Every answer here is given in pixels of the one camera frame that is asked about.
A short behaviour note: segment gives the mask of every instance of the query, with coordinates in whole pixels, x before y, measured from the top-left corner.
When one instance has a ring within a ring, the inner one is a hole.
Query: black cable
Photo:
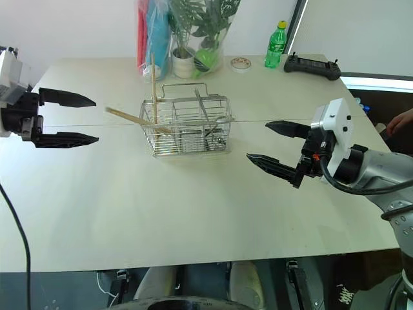
[[[340,182],[338,182],[336,179],[334,179],[331,176],[330,172],[328,171],[327,165],[328,165],[327,157],[324,155],[320,155],[320,168],[326,180],[336,189],[339,189],[342,192],[347,192],[352,195],[368,196],[368,195],[388,194],[390,192],[396,192],[401,189],[405,189],[407,187],[413,186],[413,180],[409,180],[403,183],[399,183],[399,184],[388,186],[388,187],[382,187],[379,189],[353,189],[352,187],[343,185]]]
[[[393,301],[394,295],[395,295],[401,281],[402,281],[402,277],[401,277],[401,275],[399,275],[398,278],[396,279],[396,281],[394,281],[394,283],[390,287],[390,290],[388,291],[388,294],[387,294],[387,297],[386,297],[385,310],[390,310],[390,307],[392,306],[392,301]]]
[[[19,217],[17,216],[17,213],[15,212],[15,209],[12,205],[12,202],[10,201],[10,199],[8,199],[8,196],[5,192],[5,190],[3,189],[3,186],[0,183],[0,192],[3,195],[3,197],[5,198],[8,208],[10,209],[10,212],[13,214],[13,218],[15,221],[15,224],[17,225],[17,228],[19,229],[19,233],[21,235],[21,238],[23,239],[23,243],[25,245],[25,251],[26,251],[26,295],[27,295],[27,309],[31,310],[32,308],[32,304],[30,301],[30,250],[28,248],[28,242],[27,242],[27,238],[26,238],[26,234],[25,231],[23,230],[23,227],[21,226]]]

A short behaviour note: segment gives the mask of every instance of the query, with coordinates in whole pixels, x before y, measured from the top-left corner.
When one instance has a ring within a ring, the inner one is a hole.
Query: bottle label
[[[271,52],[275,52],[275,53],[282,53],[284,50],[284,43],[273,43],[270,42],[268,49]]]

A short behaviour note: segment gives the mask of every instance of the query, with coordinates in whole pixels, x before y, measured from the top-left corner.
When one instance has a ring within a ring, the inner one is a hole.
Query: wooden stick
[[[153,123],[149,122],[149,121],[145,121],[143,118],[139,118],[137,116],[133,116],[130,114],[127,114],[125,112],[119,111],[119,110],[115,110],[114,108],[106,108],[106,111],[114,114],[116,116],[119,116],[121,118],[125,118],[128,121],[133,121],[134,123],[140,124],[140,125],[154,125]],[[171,134],[172,130],[170,130],[169,128],[166,127],[159,127],[155,129],[156,131],[163,133],[163,134]]]
[[[155,58],[154,53],[150,55],[152,63],[152,103],[154,104],[154,123],[157,124],[157,98],[156,98],[156,77],[155,77]]]

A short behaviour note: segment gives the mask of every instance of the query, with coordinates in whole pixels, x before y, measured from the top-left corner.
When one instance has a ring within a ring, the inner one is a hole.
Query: person's hand
[[[392,121],[387,125],[387,135],[389,137],[393,136],[401,127],[408,123],[413,123],[413,108],[397,115]]]

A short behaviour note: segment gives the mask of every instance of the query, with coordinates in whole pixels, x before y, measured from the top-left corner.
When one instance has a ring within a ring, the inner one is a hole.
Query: table surface
[[[326,60],[322,55],[305,57]],[[329,81],[304,72],[285,73],[285,56],[276,69],[265,68],[263,56],[248,56],[251,70],[240,74],[230,69],[232,58],[226,57],[219,71],[201,81],[207,83],[209,93],[229,98],[236,121],[311,119],[318,106],[337,98],[347,100],[353,116],[364,116],[340,79]],[[182,82],[172,77],[160,81],[158,96],[162,84]],[[40,108],[45,126],[127,124],[130,122],[106,113],[105,108],[138,116],[142,101],[152,97],[151,84],[145,83],[138,74],[134,58],[62,59],[48,69],[34,91],[39,87],[76,92],[97,103],[97,107],[77,109],[47,103]],[[183,92],[182,96],[194,97],[193,89]]]
[[[397,247],[379,208],[364,197],[312,178],[297,190],[250,163],[247,152],[293,166],[299,159],[303,140],[280,136],[264,124],[234,123],[228,153],[168,158],[151,155],[138,125],[74,127],[100,137],[74,149],[34,149],[18,136],[1,139],[1,181],[28,236],[32,270]],[[366,117],[354,118],[354,124],[355,143],[388,151]],[[23,244],[4,200],[0,227],[0,271],[24,271]]]
[[[354,142],[388,149],[342,82],[280,68],[236,74],[227,67],[203,81],[231,100],[237,121],[230,152],[155,158],[138,125],[106,106],[139,114],[150,90],[133,59],[65,59],[39,85],[78,92],[91,108],[42,107],[45,133],[76,131],[99,142],[35,149],[0,139],[0,176],[25,228],[33,271],[80,271],[350,253],[397,247],[390,225],[364,197],[305,178],[299,190],[265,174],[247,152],[295,167],[302,139],[267,129],[268,119],[310,123],[318,105],[344,97]],[[0,272],[24,271],[25,255],[0,200]]]

